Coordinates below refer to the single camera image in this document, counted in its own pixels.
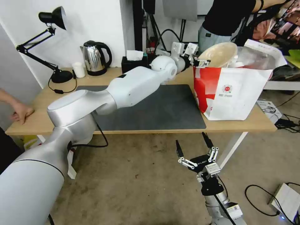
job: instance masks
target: kettle handle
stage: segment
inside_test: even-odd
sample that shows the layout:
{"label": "kettle handle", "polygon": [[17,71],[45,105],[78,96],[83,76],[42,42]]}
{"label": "kettle handle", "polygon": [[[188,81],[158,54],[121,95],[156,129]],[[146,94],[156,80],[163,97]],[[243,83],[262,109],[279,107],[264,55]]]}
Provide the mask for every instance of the kettle handle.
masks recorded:
{"label": "kettle handle", "polygon": [[[104,58],[105,68],[108,68],[110,66],[110,64],[112,63],[112,59],[113,59],[112,52],[110,51],[109,47],[106,44],[104,44],[103,42],[97,42],[96,48],[99,50],[101,57]],[[107,51],[107,54],[109,57],[108,62],[105,62],[105,57],[104,57],[104,54],[103,54],[101,48],[104,48]]]}

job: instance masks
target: green object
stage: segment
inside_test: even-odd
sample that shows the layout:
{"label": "green object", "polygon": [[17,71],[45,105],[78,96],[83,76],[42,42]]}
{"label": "green object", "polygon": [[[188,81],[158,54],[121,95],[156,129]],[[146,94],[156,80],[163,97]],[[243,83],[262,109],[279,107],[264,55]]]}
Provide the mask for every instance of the green object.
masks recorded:
{"label": "green object", "polygon": [[300,61],[300,50],[298,49],[291,49],[289,50],[289,52],[291,57],[293,57],[294,59]]}

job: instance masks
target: concrete floor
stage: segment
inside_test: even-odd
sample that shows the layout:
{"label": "concrete floor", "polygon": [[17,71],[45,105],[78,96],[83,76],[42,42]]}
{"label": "concrete floor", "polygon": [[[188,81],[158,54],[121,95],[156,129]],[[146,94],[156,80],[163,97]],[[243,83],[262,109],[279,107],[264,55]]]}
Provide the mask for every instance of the concrete floor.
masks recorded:
{"label": "concrete floor", "polygon": [[[267,91],[262,98],[281,104],[290,96]],[[300,95],[280,107],[300,116]],[[209,134],[220,150],[232,134]],[[107,135],[104,149],[79,148],[73,167],[75,180],[66,179],[53,207],[56,225],[79,224],[209,224],[196,174],[177,162],[175,140],[186,158],[205,154],[201,134]],[[103,143],[96,136],[92,144]],[[285,130],[250,133],[222,170],[229,198],[239,203],[248,225],[284,224],[278,217],[256,211],[244,196],[245,187],[257,184],[274,192],[283,182],[300,183],[300,134]],[[261,210],[273,213],[269,196],[249,190],[249,198]]]}

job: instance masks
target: electric kettle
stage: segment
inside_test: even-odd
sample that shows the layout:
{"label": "electric kettle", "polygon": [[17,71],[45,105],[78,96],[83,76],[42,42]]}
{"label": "electric kettle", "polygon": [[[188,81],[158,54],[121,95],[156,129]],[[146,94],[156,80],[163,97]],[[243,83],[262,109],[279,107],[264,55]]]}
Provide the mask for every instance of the electric kettle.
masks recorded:
{"label": "electric kettle", "polygon": [[[80,49],[89,75],[99,76],[106,73],[107,68],[112,63],[112,53],[106,44],[102,42],[87,41],[83,46],[80,46]],[[105,61],[102,49],[105,49],[108,53],[108,62]]]}

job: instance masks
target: beige bowl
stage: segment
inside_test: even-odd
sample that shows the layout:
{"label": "beige bowl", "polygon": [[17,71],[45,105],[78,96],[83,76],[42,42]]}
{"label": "beige bowl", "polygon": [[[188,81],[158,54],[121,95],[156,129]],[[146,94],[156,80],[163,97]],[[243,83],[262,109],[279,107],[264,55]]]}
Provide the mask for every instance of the beige bowl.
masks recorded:
{"label": "beige bowl", "polygon": [[230,63],[237,54],[237,45],[232,42],[225,42],[206,49],[198,59],[211,60],[208,67],[227,67],[227,63]]}

